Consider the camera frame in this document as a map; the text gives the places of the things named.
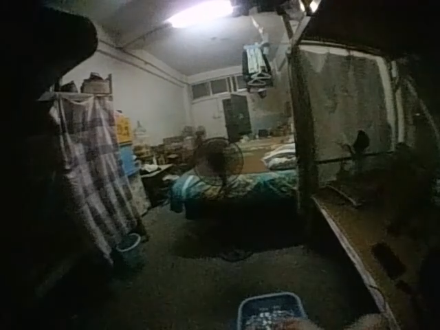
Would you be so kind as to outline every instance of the plaid curtain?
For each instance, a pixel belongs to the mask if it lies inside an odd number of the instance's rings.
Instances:
[[[111,262],[140,216],[122,168],[111,96],[58,94],[50,111],[72,217]]]

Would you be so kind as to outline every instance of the wooden post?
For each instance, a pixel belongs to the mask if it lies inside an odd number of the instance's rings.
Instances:
[[[311,196],[318,188],[318,170],[315,163],[314,119],[298,45],[292,48],[288,70],[298,156],[298,212],[309,234],[313,221]]]

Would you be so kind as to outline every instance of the ceiling light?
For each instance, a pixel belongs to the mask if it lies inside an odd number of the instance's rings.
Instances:
[[[209,22],[220,17],[231,15],[234,8],[229,0],[211,0],[195,5],[167,21],[174,28],[186,28],[191,25]]]

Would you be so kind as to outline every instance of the blue basket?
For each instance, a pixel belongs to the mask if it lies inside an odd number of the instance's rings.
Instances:
[[[239,317],[237,319],[237,330],[244,330],[248,322],[258,319],[256,322],[266,321],[266,317],[272,319],[278,316],[288,315],[290,318],[307,318],[301,299],[290,292],[281,292],[277,294],[264,294],[245,299],[239,307]],[[263,329],[270,329],[270,324]]]

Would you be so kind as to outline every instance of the basket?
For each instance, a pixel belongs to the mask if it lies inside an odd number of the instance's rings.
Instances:
[[[272,329],[274,321],[289,318],[307,318],[301,299],[290,292],[265,294],[241,302],[236,328],[245,330],[252,324],[253,329]]]

